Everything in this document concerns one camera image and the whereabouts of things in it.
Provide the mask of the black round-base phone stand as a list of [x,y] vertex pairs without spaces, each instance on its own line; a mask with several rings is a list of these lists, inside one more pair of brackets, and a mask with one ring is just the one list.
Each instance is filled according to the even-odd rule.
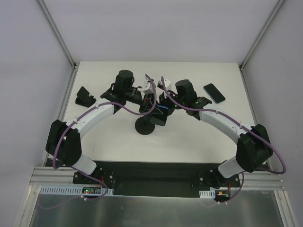
[[151,122],[152,114],[139,117],[135,121],[135,130],[141,135],[149,135],[155,129],[155,124]]

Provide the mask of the black folding phone stand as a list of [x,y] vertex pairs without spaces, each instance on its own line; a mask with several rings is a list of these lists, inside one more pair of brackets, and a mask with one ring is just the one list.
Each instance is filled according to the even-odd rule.
[[90,95],[89,91],[85,87],[81,87],[76,94],[75,104],[89,108],[96,102],[96,98]]

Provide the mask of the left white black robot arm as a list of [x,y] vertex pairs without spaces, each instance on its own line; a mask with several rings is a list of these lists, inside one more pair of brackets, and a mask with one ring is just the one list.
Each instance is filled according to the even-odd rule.
[[63,165],[82,172],[88,183],[97,183],[100,172],[96,170],[97,164],[83,154],[81,139],[102,120],[120,109],[126,109],[127,102],[141,107],[139,112],[132,114],[150,114],[157,104],[156,85],[148,75],[145,78],[144,85],[134,87],[134,74],[129,70],[121,70],[115,82],[87,111],[66,122],[55,120],[51,124],[45,147],[46,152],[53,156],[53,168],[58,168],[56,161],[59,160]]

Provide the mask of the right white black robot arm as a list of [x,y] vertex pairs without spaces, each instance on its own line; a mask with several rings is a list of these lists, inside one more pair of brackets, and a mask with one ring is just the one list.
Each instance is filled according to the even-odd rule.
[[211,173],[211,179],[217,186],[225,186],[235,174],[252,173],[260,169],[272,157],[274,151],[263,125],[250,126],[236,121],[207,98],[197,97],[187,79],[179,82],[178,94],[175,96],[169,94],[165,79],[161,79],[157,86],[163,90],[160,102],[169,109],[185,110],[188,115],[212,125],[236,144],[236,155],[222,162]]

